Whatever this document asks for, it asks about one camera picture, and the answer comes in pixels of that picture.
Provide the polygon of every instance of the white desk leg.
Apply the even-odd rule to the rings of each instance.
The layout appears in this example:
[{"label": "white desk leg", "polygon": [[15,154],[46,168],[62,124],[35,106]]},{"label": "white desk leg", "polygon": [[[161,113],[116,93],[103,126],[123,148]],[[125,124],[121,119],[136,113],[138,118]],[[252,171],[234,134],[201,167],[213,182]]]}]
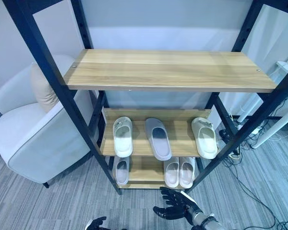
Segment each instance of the white desk leg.
[{"label": "white desk leg", "polygon": [[252,145],[252,148],[258,148],[262,143],[269,139],[273,134],[280,130],[285,124],[288,123],[288,113],[284,115],[278,122],[276,122],[268,131],[266,131],[257,141],[255,145]]}]

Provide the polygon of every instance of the black metal frame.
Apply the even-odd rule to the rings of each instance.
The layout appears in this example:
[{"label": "black metal frame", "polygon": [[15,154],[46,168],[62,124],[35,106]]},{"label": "black metal frame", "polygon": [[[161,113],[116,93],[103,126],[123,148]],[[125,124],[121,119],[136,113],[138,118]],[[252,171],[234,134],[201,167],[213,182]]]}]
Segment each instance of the black metal frame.
[{"label": "black metal frame", "polygon": [[[56,66],[32,16],[33,13],[36,13],[60,1],[61,0],[3,0],[20,34],[24,38],[24,41],[29,47],[38,65],[42,69],[54,92],[87,143],[90,151],[96,157],[98,163],[102,167],[113,187],[118,194],[121,194],[121,190],[115,183],[111,173],[113,167],[113,157],[110,158],[109,164],[107,164],[99,149],[105,128],[102,108],[108,107],[106,94],[104,91],[99,91],[99,96],[96,98],[94,94],[90,92],[94,111],[91,121],[89,125],[87,125],[73,99],[75,91],[70,91],[65,85],[58,67]],[[93,48],[90,40],[91,36],[89,35],[89,30],[85,21],[81,0],[71,0],[71,2],[84,47]],[[288,13],[288,0],[253,0],[236,43],[232,49],[233,52],[240,52],[242,50],[264,4]],[[238,131],[230,119],[221,99],[219,98],[219,92],[213,92],[211,94],[206,105],[206,109],[211,109],[213,105],[216,107],[223,124],[225,125],[228,133],[231,135],[231,140],[218,153],[216,158],[211,160],[211,162],[205,168],[203,167],[201,159],[196,159],[200,174],[195,179],[193,186],[186,190],[187,193],[196,187],[216,166],[221,163],[221,161],[223,161],[223,159],[225,159],[235,148],[237,148],[239,144],[244,141],[244,139],[247,138],[247,136],[251,134],[251,132],[258,127],[261,122],[266,119],[286,97],[288,97],[288,74],[271,93],[258,93],[258,96],[260,96],[263,100],[263,104],[253,116],[249,117],[246,124]],[[99,128],[99,139],[97,142],[94,142],[93,136],[97,126]]]},{"label": "black metal frame", "polygon": [[[253,0],[236,43],[232,49],[233,52],[240,52],[242,50],[264,4],[288,13],[288,0]],[[240,143],[243,142],[244,139],[247,138],[247,136],[250,135],[251,132],[258,127],[283,100],[286,99],[286,97],[288,97],[288,74],[271,93],[257,94],[264,103],[252,116],[249,117],[249,120],[239,131],[234,128],[235,126],[232,120],[229,119],[228,113],[218,96],[219,93],[213,92],[211,94],[206,109],[212,108],[213,105],[216,107],[227,132],[231,134],[231,140],[218,153],[216,158],[211,160],[204,169],[202,168],[203,164],[201,161],[197,161],[200,174],[195,179],[193,186],[185,190],[186,193],[189,193],[193,188],[195,188],[215,167],[217,167],[234,149],[236,149]]]},{"label": "black metal frame", "polygon": [[99,124],[99,122],[96,120],[100,120],[99,118],[102,116],[101,109],[103,105],[108,105],[107,101],[103,99],[105,95],[104,93],[99,92],[100,97],[98,97],[96,101],[95,109],[93,112],[93,116],[97,114],[99,115],[99,117],[92,117],[90,122],[91,126],[89,127],[86,124],[78,106],[76,105],[76,102],[73,99],[76,91],[70,91],[65,85],[63,77],[61,76],[59,69],[46,45],[46,42],[33,18],[33,13],[35,11],[32,11],[29,6],[32,6],[37,2],[37,0],[3,0],[3,3],[5,4],[16,27],[18,28],[21,36],[23,37],[25,43],[30,49],[36,62],[38,63],[45,77],[50,83],[53,91],[55,92],[58,99],[64,106],[66,112],[79,130],[81,136],[90,148],[91,153],[96,157],[98,163],[100,164],[106,176],[112,183],[113,187],[115,188],[117,193],[121,195],[121,190],[118,188],[115,182],[111,169],[108,167],[104,156],[102,156],[100,152],[99,146],[93,139],[97,124]]}]

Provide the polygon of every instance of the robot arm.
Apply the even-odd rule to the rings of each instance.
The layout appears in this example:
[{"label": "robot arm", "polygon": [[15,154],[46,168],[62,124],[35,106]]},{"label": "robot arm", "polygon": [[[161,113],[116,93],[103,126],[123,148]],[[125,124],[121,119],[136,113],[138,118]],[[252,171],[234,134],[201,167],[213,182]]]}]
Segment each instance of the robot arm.
[{"label": "robot arm", "polygon": [[154,207],[153,211],[164,219],[180,219],[185,217],[193,225],[192,230],[226,230],[214,217],[206,216],[196,202],[183,191],[160,187],[162,198],[167,208]]}]

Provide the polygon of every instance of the white slipper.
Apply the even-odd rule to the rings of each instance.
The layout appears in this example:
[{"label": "white slipper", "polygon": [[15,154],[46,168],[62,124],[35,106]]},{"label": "white slipper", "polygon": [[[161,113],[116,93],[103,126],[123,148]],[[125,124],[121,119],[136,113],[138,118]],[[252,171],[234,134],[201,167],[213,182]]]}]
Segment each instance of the white slipper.
[{"label": "white slipper", "polygon": [[191,188],[195,180],[194,157],[179,157],[179,184],[184,188]]},{"label": "white slipper", "polygon": [[132,121],[122,116],[113,124],[115,154],[119,157],[129,157],[132,154]]},{"label": "white slipper", "polygon": [[172,157],[168,134],[163,123],[156,118],[145,121],[145,131],[155,157],[159,161],[167,161]]},{"label": "white slipper", "polygon": [[114,157],[113,175],[118,185],[125,185],[129,180],[129,157]]},{"label": "white slipper", "polygon": [[217,155],[216,134],[213,125],[205,118],[197,117],[192,123],[197,151],[201,157],[213,159]]},{"label": "white slipper", "polygon": [[179,184],[179,158],[172,157],[164,161],[164,181],[170,188],[175,188]]}]

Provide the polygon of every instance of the wooden shelf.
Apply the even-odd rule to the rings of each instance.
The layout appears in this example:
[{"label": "wooden shelf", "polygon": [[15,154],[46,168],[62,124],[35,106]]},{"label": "wooden shelf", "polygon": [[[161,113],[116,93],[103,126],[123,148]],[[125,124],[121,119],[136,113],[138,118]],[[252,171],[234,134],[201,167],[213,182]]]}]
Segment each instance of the wooden shelf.
[{"label": "wooden shelf", "polygon": [[207,118],[210,110],[135,110],[135,109],[104,109],[107,125],[101,144],[104,156],[115,156],[113,140],[113,123],[127,116],[132,120],[133,153],[132,156],[154,156],[145,133],[145,120],[149,117],[160,119],[168,133],[172,156],[199,157],[196,149],[191,121],[196,117]]},{"label": "wooden shelf", "polygon": [[161,186],[166,187],[163,161],[155,157],[130,157],[129,181],[120,188],[159,189]]},{"label": "wooden shelf", "polygon": [[240,52],[86,49],[64,76],[70,89],[271,92],[274,82]]}]

